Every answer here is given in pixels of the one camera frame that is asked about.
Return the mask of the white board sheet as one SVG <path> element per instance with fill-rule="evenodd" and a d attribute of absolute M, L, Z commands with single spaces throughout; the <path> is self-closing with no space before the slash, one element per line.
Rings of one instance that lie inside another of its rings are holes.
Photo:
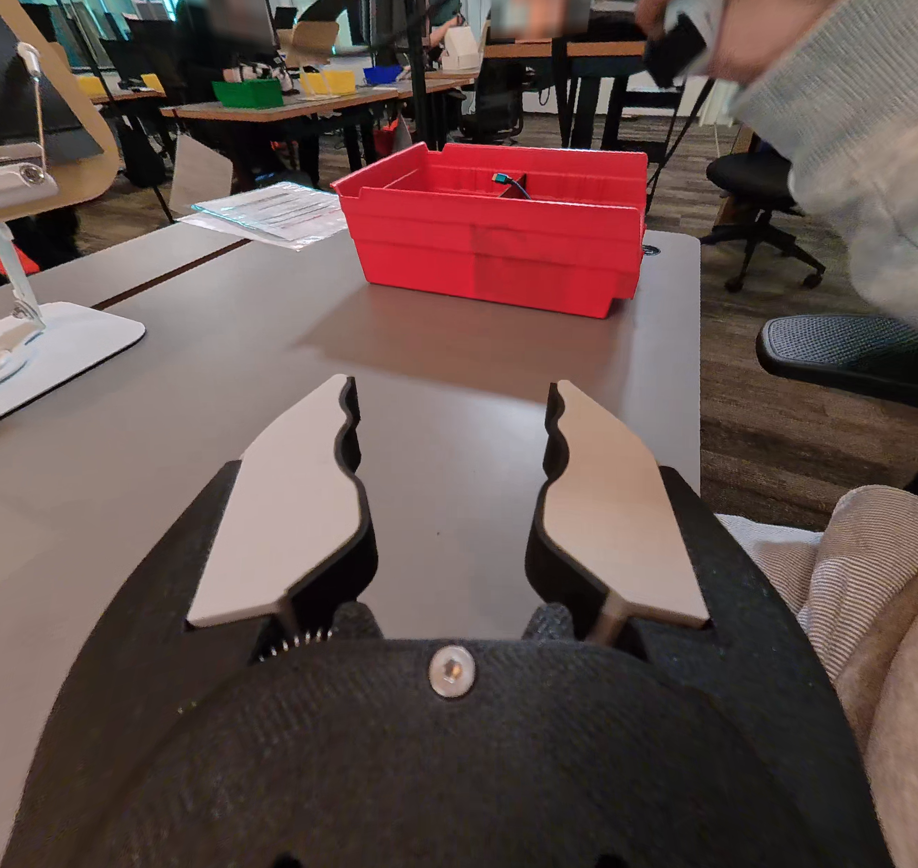
<path fill-rule="evenodd" d="M 231 195 L 232 186 L 233 164 L 227 157 L 188 133 L 178 136 L 168 201 L 173 217 L 189 215 L 201 202 Z"/>

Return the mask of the yellow plastic bin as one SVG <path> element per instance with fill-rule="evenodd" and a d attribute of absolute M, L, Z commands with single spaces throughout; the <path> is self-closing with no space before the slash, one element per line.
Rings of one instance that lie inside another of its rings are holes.
<path fill-rule="evenodd" d="M 303 93 L 311 98 L 352 96 L 358 89 L 354 72 L 349 69 L 309 71 L 303 68 L 299 83 Z"/>

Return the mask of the curved wooden panel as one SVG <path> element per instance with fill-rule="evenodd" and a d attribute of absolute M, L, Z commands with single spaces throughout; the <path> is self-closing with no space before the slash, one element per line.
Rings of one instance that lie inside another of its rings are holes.
<path fill-rule="evenodd" d="M 2 220 L 97 198 L 120 165 L 108 124 L 20 3 L 1 9 Z"/>

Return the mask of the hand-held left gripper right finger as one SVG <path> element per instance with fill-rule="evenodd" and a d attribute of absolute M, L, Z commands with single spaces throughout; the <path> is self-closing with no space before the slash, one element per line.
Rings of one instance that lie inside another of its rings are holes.
<path fill-rule="evenodd" d="M 654 455 L 569 380 L 550 385 L 525 572 L 575 638 L 613 644 L 628 620 L 704 628 L 710 614 Z"/>

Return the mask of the person's right forearm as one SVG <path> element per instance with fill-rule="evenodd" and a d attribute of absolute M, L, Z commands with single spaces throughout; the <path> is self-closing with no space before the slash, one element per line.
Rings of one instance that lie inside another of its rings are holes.
<path fill-rule="evenodd" d="M 917 323 L 917 0 L 841 0 L 735 99 L 843 240 L 858 294 Z"/>

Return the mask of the grey desk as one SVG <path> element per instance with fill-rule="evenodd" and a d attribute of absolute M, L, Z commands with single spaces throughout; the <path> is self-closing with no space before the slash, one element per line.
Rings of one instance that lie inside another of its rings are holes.
<path fill-rule="evenodd" d="M 356 383 L 358 475 L 390 639 L 518 637 L 569 380 L 699 492 L 700 251 L 649 231 L 604 319 L 369 283 L 345 233 L 239 245 L 112 312 L 138 345 L 2 421 L 2 855 L 42 729 L 102 613 L 227 461 L 335 375 Z"/>

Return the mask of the green plastic bin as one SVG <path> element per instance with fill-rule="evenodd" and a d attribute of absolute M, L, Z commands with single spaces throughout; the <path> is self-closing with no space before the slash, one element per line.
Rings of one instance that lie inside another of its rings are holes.
<path fill-rule="evenodd" d="M 269 110 L 284 104 L 277 78 L 256 78 L 240 82 L 212 81 L 217 102 L 232 110 Z"/>

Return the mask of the white box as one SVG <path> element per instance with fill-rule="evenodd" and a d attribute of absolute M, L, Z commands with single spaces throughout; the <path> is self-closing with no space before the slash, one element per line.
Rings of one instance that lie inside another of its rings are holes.
<path fill-rule="evenodd" d="M 469 26 L 453 26 L 442 38 L 439 69 L 449 75 L 477 71 L 482 54 L 479 39 Z"/>

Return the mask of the papers in clear sleeve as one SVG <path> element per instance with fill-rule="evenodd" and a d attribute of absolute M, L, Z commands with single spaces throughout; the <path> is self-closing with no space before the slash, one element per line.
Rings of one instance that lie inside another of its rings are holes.
<path fill-rule="evenodd" d="M 196 203 L 179 220 L 294 251 L 347 231 L 335 194 L 289 181 Z"/>

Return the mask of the wooden table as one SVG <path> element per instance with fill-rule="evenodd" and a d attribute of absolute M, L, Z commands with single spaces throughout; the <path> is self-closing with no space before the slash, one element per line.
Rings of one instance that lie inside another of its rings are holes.
<path fill-rule="evenodd" d="M 601 82 L 612 81 L 601 149 L 619 148 L 619 128 L 629 79 L 645 70 L 645 42 L 579 42 L 567 39 L 491 44 L 485 59 L 548 60 L 552 65 L 563 147 L 591 146 Z"/>
<path fill-rule="evenodd" d="M 378 156 L 373 141 L 373 123 L 385 115 L 388 103 L 398 100 L 394 87 L 358 88 L 350 95 L 287 98 L 279 107 L 265 109 L 232 108 L 220 102 L 202 102 L 160 109 L 163 116 L 176 120 L 182 127 L 204 123 L 226 149 L 234 164 L 238 188 L 255 188 L 258 173 L 240 161 L 242 150 L 240 125 L 269 126 L 284 141 L 299 142 L 331 131 L 342 131 L 350 172 L 373 164 Z"/>

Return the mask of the black mesh office chair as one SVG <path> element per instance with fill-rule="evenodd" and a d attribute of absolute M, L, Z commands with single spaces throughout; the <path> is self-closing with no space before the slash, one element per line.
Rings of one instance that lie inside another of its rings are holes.
<path fill-rule="evenodd" d="M 917 332 L 889 317 L 772 319 L 760 329 L 755 352 L 772 376 L 917 407 Z"/>

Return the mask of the cardboard box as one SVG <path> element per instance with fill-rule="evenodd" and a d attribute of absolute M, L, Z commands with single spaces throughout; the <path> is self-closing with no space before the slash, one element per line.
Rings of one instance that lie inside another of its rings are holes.
<path fill-rule="evenodd" d="M 290 29 L 274 29 L 284 65 L 292 70 L 329 64 L 339 34 L 337 21 L 298 22 Z"/>

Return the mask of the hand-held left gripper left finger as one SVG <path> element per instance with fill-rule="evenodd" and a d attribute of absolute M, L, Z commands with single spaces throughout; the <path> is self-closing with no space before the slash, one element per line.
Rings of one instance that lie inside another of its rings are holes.
<path fill-rule="evenodd" d="M 377 551 L 357 471 L 355 380 L 336 374 L 243 452 L 197 591 L 194 628 L 275 617 L 287 633 L 330 630 L 372 582 Z"/>

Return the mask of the red plastic bin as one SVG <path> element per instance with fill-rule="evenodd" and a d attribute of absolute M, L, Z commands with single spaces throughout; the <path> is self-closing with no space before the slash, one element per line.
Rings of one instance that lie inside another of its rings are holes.
<path fill-rule="evenodd" d="M 637 289 L 647 179 L 642 152 L 417 143 L 332 187 L 371 284 L 603 319 Z"/>

